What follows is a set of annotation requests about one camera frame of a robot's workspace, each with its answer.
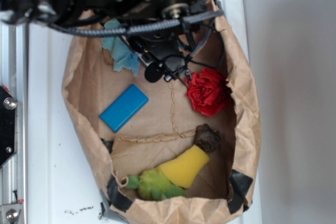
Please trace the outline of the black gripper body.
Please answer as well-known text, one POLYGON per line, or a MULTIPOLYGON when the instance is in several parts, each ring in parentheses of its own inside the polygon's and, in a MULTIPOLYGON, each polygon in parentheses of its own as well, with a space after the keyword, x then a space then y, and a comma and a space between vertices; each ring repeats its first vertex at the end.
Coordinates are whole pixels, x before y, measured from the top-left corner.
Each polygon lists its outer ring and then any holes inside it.
POLYGON ((89 8, 122 22, 97 37, 152 35, 161 31, 180 34, 186 17, 207 11, 206 0, 89 0, 89 8))

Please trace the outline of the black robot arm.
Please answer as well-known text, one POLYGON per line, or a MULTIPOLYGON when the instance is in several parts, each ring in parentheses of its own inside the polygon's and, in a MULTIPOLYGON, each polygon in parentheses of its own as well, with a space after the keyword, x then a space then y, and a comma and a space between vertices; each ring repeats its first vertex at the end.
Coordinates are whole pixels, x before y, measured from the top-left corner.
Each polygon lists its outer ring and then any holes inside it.
POLYGON ((77 36, 131 40, 179 35, 191 16, 206 11, 206 0, 1 0, 1 21, 8 25, 38 23, 77 36))

